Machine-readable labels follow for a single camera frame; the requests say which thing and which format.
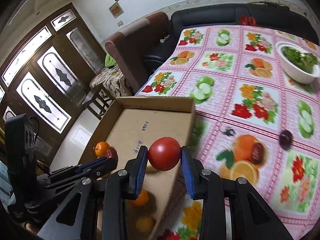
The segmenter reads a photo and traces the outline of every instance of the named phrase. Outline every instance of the tiled floor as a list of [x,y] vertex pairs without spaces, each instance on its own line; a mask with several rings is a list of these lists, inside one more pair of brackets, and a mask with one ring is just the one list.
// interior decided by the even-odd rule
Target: tiled floor
[[63,140],[50,165],[50,171],[77,165],[98,123],[99,120],[88,109],[85,109]]

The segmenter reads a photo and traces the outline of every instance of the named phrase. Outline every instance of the sofa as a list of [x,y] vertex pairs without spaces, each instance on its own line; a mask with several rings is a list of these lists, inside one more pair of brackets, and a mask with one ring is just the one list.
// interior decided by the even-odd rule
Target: sofa
[[[288,7],[260,4],[220,4],[176,11],[169,20],[164,12],[139,19],[110,36],[105,48],[115,58],[134,93],[173,53],[181,31],[206,25],[240,25],[252,16],[257,26],[300,36],[319,45],[316,31],[302,15]],[[166,34],[170,37],[160,43]]]

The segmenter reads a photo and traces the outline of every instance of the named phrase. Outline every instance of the small wooden table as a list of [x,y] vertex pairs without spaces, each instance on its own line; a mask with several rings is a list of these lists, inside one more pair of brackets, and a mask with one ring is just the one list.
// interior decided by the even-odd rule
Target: small wooden table
[[[101,120],[102,116],[106,113],[105,106],[107,108],[110,107],[110,105],[107,103],[107,101],[104,100],[102,98],[102,96],[100,96],[99,93],[101,90],[103,90],[105,92],[105,94],[108,96],[108,98],[111,101],[115,100],[114,97],[110,94],[110,92],[103,86],[103,84],[99,84],[98,86],[95,86],[94,88],[92,88],[92,90],[88,93],[88,95],[86,96],[86,98],[82,102],[82,107],[84,109],[87,108],[99,120]],[[103,103],[103,106],[101,104],[99,104],[97,99],[99,99]],[[90,106],[91,103],[94,103],[100,109],[100,113],[97,113],[96,111],[94,111],[92,109],[92,107]]]

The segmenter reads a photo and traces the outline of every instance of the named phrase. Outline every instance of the patterned cloth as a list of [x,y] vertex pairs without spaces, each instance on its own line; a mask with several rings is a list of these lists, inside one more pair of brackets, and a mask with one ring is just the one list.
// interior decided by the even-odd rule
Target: patterned cloth
[[[124,76],[118,67],[118,65],[113,68],[105,67],[100,74],[96,75],[90,82],[90,87],[93,88],[99,84],[103,83],[103,86],[116,97],[127,97],[132,94],[124,85]],[[106,95],[103,90],[100,95],[105,98]]]
[[[319,79],[303,85],[287,76],[276,50],[281,41],[320,57],[315,44],[272,29],[186,29],[172,56],[136,95],[193,97],[197,117],[191,152],[223,178],[246,177],[292,237],[300,239],[320,217]],[[278,142],[285,129],[293,134],[288,151]],[[180,203],[177,219],[166,220],[168,230],[159,239],[196,239],[198,206],[190,200]]]

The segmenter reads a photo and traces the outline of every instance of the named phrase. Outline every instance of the cardboard box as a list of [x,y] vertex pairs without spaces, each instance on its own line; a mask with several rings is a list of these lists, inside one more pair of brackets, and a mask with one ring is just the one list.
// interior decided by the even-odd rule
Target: cardboard box
[[[135,158],[141,145],[149,148],[161,137],[172,137],[181,146],[188,145],[195,115],[195,104],[189,97],[117,98],[91,136],[79,164],[96,159],[93,149],[101,141],[117,150],[119,161],[114,172]],[[152,239],[168,204],[179,166],[166,172],[146,173],[143,187],[149,192],[149,203],[143,208],[126,205],[129,240]],[[141,234],[135,228],[135,221],[140,216],[155,219],[150,234]]]

